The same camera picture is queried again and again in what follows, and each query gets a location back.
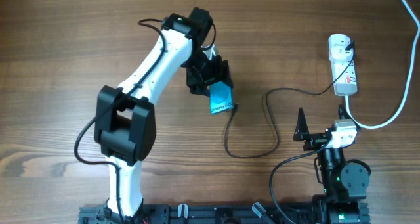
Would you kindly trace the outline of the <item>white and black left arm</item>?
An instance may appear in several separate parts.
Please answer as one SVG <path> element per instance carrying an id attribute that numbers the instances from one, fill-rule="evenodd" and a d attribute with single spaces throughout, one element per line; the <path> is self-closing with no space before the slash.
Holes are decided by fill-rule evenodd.
<path id="1" fill-rule="evenodd" d="M 179 68 L 186 70 L 191 94 L 209 97 L 210 112 L 234 108 L 228 61 L 215 44 L 203 43 L 215 25 L 209 11 L 194 8 L 189 16 L 171 14 L 153 28 L 158 40 L 142 64 L 116 88 L 105 85 L 98 93 L 95 117 L 82 129 L 74 148 L 90 127 L 110 171 L 110 198 L 104 218 L 111 223 L 134 223 L 141 216 L 142 161 L 157 134 L 155 105 Z"/>

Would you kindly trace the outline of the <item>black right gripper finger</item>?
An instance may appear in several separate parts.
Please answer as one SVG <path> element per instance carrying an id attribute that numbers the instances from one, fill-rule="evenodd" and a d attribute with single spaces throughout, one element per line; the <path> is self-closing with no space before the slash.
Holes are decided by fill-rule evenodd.
<path id="1" fill-rule="evenodd" d="M 294 141 L 305 141 L 309 139 L 309 129 L 303 108 L 298 111 L 297 125 L 293 135 Z"/>
<path id="2" fill-rule="evenodd" d="M 350 119 L 354 122 L 354 124 L 356 125 L 356 130 L 360 131 L 361 127 L 357 124 L 357 122 L 350 116 L 350 114 L 346 111 L 346 108 L 343 104 L 339 105 L 339 109 L 338 109 L 338 115 L 340 117 L 340 119 Z"/>

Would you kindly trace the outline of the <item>blue Galaxy smartphone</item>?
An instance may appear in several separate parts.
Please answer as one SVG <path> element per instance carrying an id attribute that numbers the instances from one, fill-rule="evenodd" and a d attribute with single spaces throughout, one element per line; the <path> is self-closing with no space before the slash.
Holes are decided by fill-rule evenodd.
<path id="1" fill-rule="evenodd" d="M 232 88 L 222 81 L 209 86 L 210 112 L 218 114 L 234 107 Z"/>

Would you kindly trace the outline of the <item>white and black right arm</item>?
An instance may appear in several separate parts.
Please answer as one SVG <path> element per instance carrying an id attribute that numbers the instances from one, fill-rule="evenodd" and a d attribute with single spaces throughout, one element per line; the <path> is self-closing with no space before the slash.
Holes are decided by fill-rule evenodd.
<path id="1" fill-rule="evenodd" d="M 269 178 L 269 191 L 280 213 L 280 223 L 369 223 L 367 197 L 371 168 L 357 159 L 346 160 L 344 149 L 355 143 L 360 126 L 339 106 L 339 119 L 322 133 L 311 133 L 304 110 L 298 111 L 294 141 L 304 143 L 304 154 L 288 158 L 274 167 Z M 316 155 L 314 168 L 323 195 L 314 195 L 307 203 L 281 205 L 276 200 L 273 179 L 283 165 Z"/>

